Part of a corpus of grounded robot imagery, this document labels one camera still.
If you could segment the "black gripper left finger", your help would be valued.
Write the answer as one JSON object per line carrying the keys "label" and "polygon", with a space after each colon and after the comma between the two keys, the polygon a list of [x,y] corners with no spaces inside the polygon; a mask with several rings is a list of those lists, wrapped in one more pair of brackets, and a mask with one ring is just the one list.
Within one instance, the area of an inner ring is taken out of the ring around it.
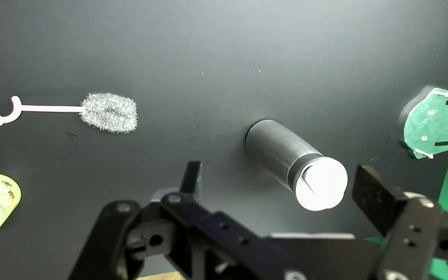
{"label": "black gripper left finger", "polygon": [[180,183],[182,193],[194,194],[197,191],[199,183],[200,183],[200,171],[202,171],[200,162],[193,160],[186,163],[182,183]]}

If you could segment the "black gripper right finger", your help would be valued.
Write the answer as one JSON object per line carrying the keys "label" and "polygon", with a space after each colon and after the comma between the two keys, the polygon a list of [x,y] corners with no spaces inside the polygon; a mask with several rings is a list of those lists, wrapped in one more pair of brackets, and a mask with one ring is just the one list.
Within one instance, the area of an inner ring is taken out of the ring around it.
{"label": "black gripper right finger", "polygon": [[407,200],[398,186],[385,183],[368,165],[356,168],[351,199],[381,235],[392,228]]}

